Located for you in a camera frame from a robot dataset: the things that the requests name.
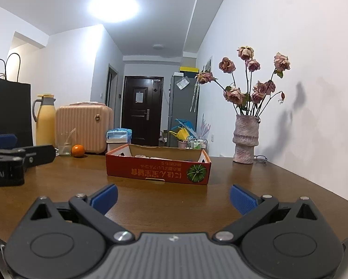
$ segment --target suitcase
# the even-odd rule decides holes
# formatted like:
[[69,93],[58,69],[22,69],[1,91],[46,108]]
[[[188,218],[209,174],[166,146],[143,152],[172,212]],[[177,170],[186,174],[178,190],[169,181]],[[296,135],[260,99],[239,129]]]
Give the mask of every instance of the suitcase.
[[63,106],[56,110],[57,138],[74,128],[73,145],[83,145],[86,152],[102,153],[106,150],[106,133],[113,129],[114,113],[105,104],[82,102]]

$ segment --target orange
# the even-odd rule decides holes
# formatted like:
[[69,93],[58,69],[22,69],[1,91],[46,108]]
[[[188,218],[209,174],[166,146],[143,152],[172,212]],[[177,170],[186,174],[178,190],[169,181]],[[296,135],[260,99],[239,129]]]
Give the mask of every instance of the orange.
[[74,145],[72,148],[73,157],[83,157],[84,156],[84,147],[82,145]]

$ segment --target open box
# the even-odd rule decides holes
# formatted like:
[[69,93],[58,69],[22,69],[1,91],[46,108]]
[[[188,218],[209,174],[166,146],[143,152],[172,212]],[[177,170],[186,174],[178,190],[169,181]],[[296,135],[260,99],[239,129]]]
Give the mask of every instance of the open box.
[[125,144],[106,154],[108,175],[171,183],[208,184],[211,165],[205,150]]

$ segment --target bottle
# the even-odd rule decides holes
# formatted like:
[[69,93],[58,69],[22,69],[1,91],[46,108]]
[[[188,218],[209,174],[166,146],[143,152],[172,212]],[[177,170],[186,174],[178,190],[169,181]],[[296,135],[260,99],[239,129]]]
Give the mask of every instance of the bottle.
[[[36,122],[35,139],[36,145],[55,146],[55,106],[53,94],[39,94],[41,99],[35,100],[32,106],[32,114]],[[35,103],[40,102],[37,116],[34,114]]]

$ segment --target brown tabletop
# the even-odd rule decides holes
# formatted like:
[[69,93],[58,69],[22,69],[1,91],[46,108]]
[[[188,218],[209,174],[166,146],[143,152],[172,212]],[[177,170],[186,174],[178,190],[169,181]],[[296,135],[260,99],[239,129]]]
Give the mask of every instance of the brown tabletop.
[[240,214],[229,202],[234,183],[281,202],[310,197],[341,241],[348,239],[348,201],[273,164],[241,165],[231,158],[212,157],[207,186],[150,182],[106,175],[105,157],[56,157],[51,164],[28,169],[25,184],[0,187],[0,239],[7,241],[29,206],[40,195],[67,201],[91,194],[108,183],[118,187],[118,202],[108,217],[139,232],[208,232],[212,235]]

